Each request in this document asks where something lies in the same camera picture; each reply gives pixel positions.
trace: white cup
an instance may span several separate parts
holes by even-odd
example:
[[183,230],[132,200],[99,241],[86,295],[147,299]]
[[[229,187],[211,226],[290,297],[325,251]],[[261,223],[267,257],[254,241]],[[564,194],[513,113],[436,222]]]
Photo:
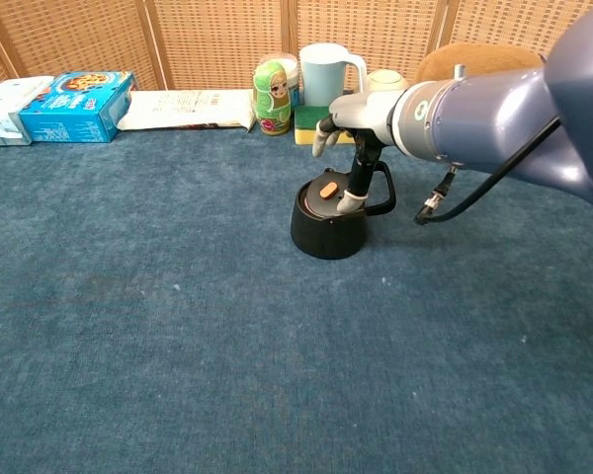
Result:
[[410,85],[399,72],[391,69],[378,69],[367,76],[367,91],[398,91]]

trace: sponge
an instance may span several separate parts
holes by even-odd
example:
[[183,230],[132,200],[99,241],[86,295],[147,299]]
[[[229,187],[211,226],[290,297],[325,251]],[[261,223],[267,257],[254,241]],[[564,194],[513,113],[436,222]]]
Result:
[[[316,135],[316,124],[329,115],[327,107],[297,106],[295,107],[295,143],[311,145]],[[337,143],[354,143],[354,139],[341,133]]]

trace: black kettle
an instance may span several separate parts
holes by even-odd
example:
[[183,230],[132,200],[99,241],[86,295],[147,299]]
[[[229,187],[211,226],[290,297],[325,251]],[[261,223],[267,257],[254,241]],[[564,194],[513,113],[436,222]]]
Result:
[[357,210],[341,214],[336,209],[349,184],[349,173],[331,168],[305,183],[296,195],[291,236],[307,254],[326,260],[338,260],[357,253],[367,240],[367,217],[386,214],[395,208],[395,187],[388,166],[376,163],[374,171],[384,173],[388,198],[386,201],[361,205]]

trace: kettle base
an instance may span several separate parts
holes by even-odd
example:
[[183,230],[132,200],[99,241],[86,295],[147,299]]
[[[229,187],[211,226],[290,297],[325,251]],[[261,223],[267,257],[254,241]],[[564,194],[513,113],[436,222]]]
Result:
[[303,252],[324,260],[356,254],[367,241],[367,216],[361,209],[334,217],[320,217],[307,209],[309,183],[301,187],[293,208],[291,237]]

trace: cable connector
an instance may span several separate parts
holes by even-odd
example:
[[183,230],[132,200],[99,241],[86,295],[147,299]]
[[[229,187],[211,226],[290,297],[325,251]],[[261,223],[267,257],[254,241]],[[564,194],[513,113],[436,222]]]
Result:
[[424,205],[419,209],[419,212],[417,212],[415,223],[419,225],[428,223],[430,216],[433,215],[433,212],[437,210],[439,204],[442,203],[442,200],[444,200],[448,194],[456,172],[457,167],[451,166],[442,182],[435,187],[431,196],[424,201]]

